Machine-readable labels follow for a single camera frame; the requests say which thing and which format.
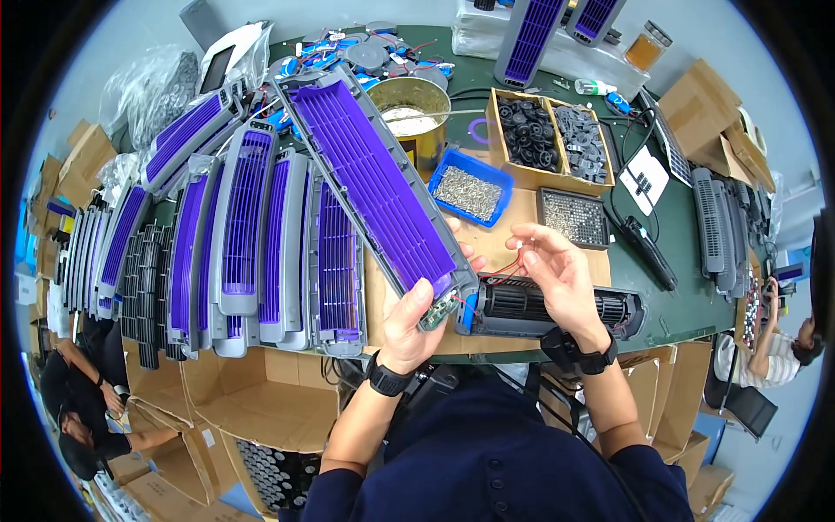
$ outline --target purple ring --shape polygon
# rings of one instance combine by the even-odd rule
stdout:
[[[478,134],[476,134],[476,132],[475,132],[475,128],[476,128],[479,124],[486,124],[486,123],[487,123],[487,119],[486,119],[486,118],[474,119],[474,120],[472,121],[472,123],[470,123],[469,128],[467,129],[467,132],[469,132],[469,134],[470,134],[471,136],[473,136],[473,139],[475,139],[476,141],[478,141],[480,144],[485,144],[485,145],[486,145],[487,143],[489,143],[489,142],[488,142],[485,138],[482,138],[481,136],[479,136]]]

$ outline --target glass jar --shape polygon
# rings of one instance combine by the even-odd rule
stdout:
[[[672,39],[650,20],[626,50],[624,58],[635,68],[647,72],[672,44]]]

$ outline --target white label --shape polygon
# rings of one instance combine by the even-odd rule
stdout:
[[[206,448],[211,448],[215,445],[215,437],[211,434],[211,430],[208,428],[203,430],[203,439],[206,441]]]

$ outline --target navy blue shirt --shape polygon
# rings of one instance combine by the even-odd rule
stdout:
[[[398,433],[366,479],[316,477],[302,520],[640,520],[590,449],[495,376],[460,385]],[[610,463],[650,520],[693,520],[684,470],[653,448],[621,449]]]

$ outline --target green workbench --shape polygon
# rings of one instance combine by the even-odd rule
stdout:
[[[450,93],[472,87],[504,87],[493,78],[494,61],[481,58],[455,56],[452,52],[452,31],[450,28],[434,26],[399,26],[398,36],[412,46],[438,40],[434,45],[426,47],[423,56],[438,55],[445,60],[455,63],[455,74],[449,81]],[[282,44],[270,47],[270,60],[288,56],[292,48]],[[566,90],[552,83],[557,76],[539,72],[531,87],[539,87],[545,91],[542,95],[560,99],[570,104],[594,105],[600,115],[610,114],[603,99],[598,96],[581,96],[574,90]],[[454,109],[481,109],[486,106],[486,100],[463,100],[455,102]],[[485,150],[487,146],[479,143],[468,134],[468,126],[474,119],[482,118],[481,114],[456,114],[447,122],[447,140],[459,145],[462,149]],[[615,142],[620,147],[623,131],[626,125],[618,121],[612,129]],[[476,128],[486,138],[483,126]],[[626,141],[626,155],[632,153],[645,135],[642,128],[632,129]],[[650,152],[666,165],[666,156],[661,153],[655,139],[650,139]],[[655,221],[641,213],[638,205],[626,193],[622,186],[616,186],[615,200],[623,216],[634,215],[644,223],[647,229],[655,234]],[[610,193],[604,194],[608,200]],[[649,314],[639,336],[627,342],[619,342],[621,352],[633,352],[646,347],[660,346],[674,342],[684,342],[698,337],[709,336],[733,327],[735,319],[735,305],[726,302],[723,296],[716,294],[710,281],[701,275],[701,253],[699,247],[699,231],[696,225],[696,209],[694,207],[691,189],[671,177],[664,189],[664,193],[655,206],[661,223],[658,248],[663,253],[673,272],[678,278],[676,292],[664,291],[655,282],[655,278],[644,267],[644,264],[625,246],[620,234],[615,231],[615,243],[609,248],[612,287],[640,291],[646,300]],[[170,223],[173,205],[163,203],[149,213],[150,219],[158,222]],[[548,359],[540,350],[528,352],[505,352],[490,354],[473,354],[460,356],[434,357],[436,362],[465,363],[465,362],[537,362]]]

